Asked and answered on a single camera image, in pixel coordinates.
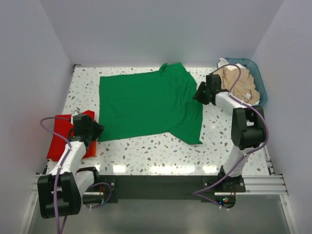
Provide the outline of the green polo shirt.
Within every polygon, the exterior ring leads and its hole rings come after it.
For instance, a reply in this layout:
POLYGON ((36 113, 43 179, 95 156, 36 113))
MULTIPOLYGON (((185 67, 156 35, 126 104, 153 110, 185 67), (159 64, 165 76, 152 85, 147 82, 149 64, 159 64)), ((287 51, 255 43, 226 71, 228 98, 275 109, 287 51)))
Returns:
POLYGON ((99 142, 170 133, 200 144, 203 106, 193 99, 197 83, 182 63, 157 71, 100 77, 99 142))

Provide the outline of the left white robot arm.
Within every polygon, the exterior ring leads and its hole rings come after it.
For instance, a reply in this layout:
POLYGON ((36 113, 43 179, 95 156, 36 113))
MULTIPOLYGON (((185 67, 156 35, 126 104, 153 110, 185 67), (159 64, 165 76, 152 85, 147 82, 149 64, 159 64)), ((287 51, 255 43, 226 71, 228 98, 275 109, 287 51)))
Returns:
POLYGON ((80 162, 91 144, 104 130, 86 114, 65 118, 73 125, 73 135, 64 137, 49 129, 66 144, 56 166, 50 173, 38 178, 39 207, 42 218, 77 215, 82 206, 83 193, 96 191, 101 186, 96 167, 81 168, 80 162))

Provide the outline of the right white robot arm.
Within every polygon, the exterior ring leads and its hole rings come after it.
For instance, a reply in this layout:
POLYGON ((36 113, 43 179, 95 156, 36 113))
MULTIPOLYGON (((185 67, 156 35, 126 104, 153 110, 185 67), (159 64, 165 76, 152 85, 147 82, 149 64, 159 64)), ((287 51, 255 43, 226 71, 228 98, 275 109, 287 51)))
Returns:
POLYGON ((218 188, 227 192, 234 186, 233 177, 242 175, 250 154, 258 151, 267 142, 263 108, 260 105, 248 105, 235 98, 227 89, 222 89, 219 75, 207 75, 193 99, 204 105, 218 106, 232 117, 233 147, 221 169, 225 175, 217 179, 218 188))

